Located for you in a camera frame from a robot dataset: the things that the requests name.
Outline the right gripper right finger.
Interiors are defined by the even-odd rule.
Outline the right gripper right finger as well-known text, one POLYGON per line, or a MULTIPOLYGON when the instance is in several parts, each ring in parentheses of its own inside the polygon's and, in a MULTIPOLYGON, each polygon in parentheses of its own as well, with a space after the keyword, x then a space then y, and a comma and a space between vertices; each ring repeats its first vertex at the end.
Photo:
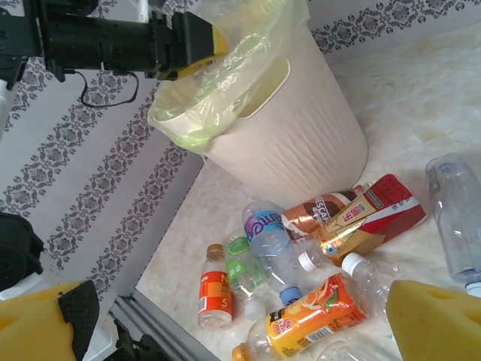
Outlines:
POLYGON ((386 313, 403 360, 479 360, 480 298, 394 281, 386 313))

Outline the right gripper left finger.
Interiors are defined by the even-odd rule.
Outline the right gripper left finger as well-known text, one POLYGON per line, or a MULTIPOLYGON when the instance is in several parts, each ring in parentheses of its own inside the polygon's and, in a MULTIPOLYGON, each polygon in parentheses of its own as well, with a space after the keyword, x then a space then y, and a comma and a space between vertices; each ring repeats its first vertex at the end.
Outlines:
POLYGON ((98 322, 92 281, 75 281, 1 302, 2 360, 82 360, 98 322))

